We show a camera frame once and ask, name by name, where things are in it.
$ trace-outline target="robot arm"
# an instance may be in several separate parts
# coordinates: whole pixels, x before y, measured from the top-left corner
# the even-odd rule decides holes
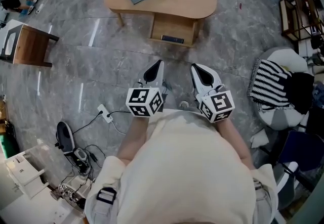
[[[153,116],[163,104],[161,87],[164,62],[157,61],[140,74],[138,88],[130,88],[126,106],[135,117]],[[197,92],[199,110],[210,121],[229,117],[235,105],[230,91],[226,91],[215,70],[201,64],[191,65],[193,86]]]
[[[193,86],[197,92],[199,110],[210,121],[217,122],[229,117],[235,109],[231,91],[226,91],[216,71],[201,65],[191,65]]]
[[[128,89],[126,106],[135,117],[153,116],[163,104],[161,87],[164,62],[157,61],[149,69],[140,73],[138,88]]]

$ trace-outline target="striped cloth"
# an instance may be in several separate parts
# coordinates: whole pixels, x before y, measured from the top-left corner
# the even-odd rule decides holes
[[[254,82],[249,88],[249,96],[258,104],[259,111],[289,109],[294,106],[288,101],[286,83],[291,73],[278,64],[261,60]]]

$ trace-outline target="marble floor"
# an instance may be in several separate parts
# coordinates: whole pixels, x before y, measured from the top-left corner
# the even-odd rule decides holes
[[[126,15],[125,26],[120,28],[103,0],[39,0],[37,6],[40,4],[44,7],[38,15],[9,17],[60,37],[49,47],[48,61],[53,67],[0,61],[0,90],[6,95],[21,150],[33,148],[36,163],[46,170],[54,186],[71,171],[62,152],[54,147],[58,121],[63,119],[76,130],[94,118],[101,103],[109,111],[125,109],[127,88],[140,69],[158,59],[166,63],[165,78],[177,102],[193,103],[191,63],[215,69],[234,98],[236,109],[231,118],[250,145],[251,135],[263,127],[246,95],[254,60],[269,48],[292,46],[280,34],[278,0],[218,0],[216,12],[206,20],[191,49],[149,41],[148,16]],[[114,121],[125,132],[131,117],[115,114]],[[114,155],[122,139],[102,118],[74,135],[79,147],[95,144],[106,155]],[[95,148],[93,152],[102,164],[100,152]]]

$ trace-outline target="black buckle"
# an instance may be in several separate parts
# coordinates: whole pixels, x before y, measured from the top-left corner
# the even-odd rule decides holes
[[[112,194],[113,194],[113,195],[112,195],[112,200],[111,200],[111,201],[102,198],[103,196],[105,196],[106,192],[109,192],[109,193],[112,193]],[[97,200],[112,205],[113,202],[114,202],[115,199],[116,199],[116,194],[117,194],[117,192],[115,191],[114,188],[112,188],[112,187],[104,187],[104,188],[102,188],[102,189],[98,192],[98,194],[97,194]]]

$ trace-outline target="white cable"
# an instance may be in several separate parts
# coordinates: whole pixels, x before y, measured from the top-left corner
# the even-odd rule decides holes
[[[120,134],[123,134],[123,135],[126,135],[126,133],[122,133],[121,131],[119,131],[117,128],[116,128],[116,125],[113,123],[113,121],[111,122],[112,123],[112,126],[115,128],[115,130],[120,133]]]

